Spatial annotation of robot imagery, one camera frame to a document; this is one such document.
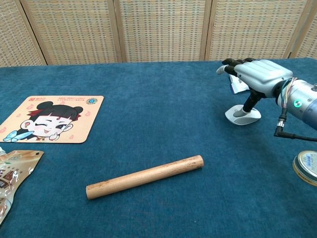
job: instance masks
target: wicker panel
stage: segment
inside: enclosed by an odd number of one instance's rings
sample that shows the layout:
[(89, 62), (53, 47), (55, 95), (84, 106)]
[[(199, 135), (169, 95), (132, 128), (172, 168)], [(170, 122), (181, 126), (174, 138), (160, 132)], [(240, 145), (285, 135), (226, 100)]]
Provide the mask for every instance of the wicker panel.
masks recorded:
[(307, 0), (218, 0), (209, 60), (282, 58)]
[(0, 66), (42, 64), (15, 1), (2, 0), (0, 3)]
[(117, 62), (106, 0), (25, 0), (24, 6), (49, 64)]
[(312, 57), (317, 59), (317, 14), (303, 40), (297, 57)]
[(120, 0), (127, 61), (199, 60), (205, 3)]

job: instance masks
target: tin can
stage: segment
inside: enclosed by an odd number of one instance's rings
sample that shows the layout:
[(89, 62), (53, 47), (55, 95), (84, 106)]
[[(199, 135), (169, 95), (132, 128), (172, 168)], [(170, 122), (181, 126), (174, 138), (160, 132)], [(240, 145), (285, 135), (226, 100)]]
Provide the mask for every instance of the tin can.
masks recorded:
[(293, 169), (305, 182), (317, 186), (317, 152), (305, 150), (300, 152), (293, 161)]

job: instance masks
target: white base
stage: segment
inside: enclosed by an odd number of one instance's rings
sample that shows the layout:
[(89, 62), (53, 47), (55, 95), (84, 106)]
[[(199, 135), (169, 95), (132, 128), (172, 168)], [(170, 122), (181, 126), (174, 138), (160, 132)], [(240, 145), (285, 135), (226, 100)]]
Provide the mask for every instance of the white base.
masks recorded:
[(255, 108), (252, 108), (252, 110), (248, 114), (242, 117), (235, 117), (233, 114), (241, 110), (242, 108), (243, 105), (235, 105), (230, 108), (228, 111), (225, 112), (227, 119), (236, 125), (248, 125), (258, 121), (261, 118), (261, 113)]

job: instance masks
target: wooden stick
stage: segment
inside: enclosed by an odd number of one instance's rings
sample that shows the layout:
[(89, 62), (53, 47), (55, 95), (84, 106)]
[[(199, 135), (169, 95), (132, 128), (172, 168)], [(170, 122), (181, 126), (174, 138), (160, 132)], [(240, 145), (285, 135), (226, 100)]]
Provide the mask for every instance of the wooden stick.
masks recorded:
[(88, 199), (105, 196), (128, 188), (164, 179), (173, 175), (181, 174), (204, 166), (203, 158), (200, 155), (178, 160), (169, 164), (142, 170), (129, 175), (113, 178), (103, 182), (86, 186)]

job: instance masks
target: cartoon girl illustration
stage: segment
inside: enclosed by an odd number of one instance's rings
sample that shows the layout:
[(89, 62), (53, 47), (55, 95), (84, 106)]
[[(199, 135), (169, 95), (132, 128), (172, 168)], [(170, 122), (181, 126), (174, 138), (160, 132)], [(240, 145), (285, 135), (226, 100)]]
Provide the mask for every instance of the cartoon girl illustration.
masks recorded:
[(78, 120), (82, 107), (53, 105), (53, 102), (43, 102), (37, 105), (37, 110), (31, 111), (30, 118), (21, 124), (21, 129), (12, 131), (4, 141), (56, 141), (64, 131), (73, 128), (73, 121)]

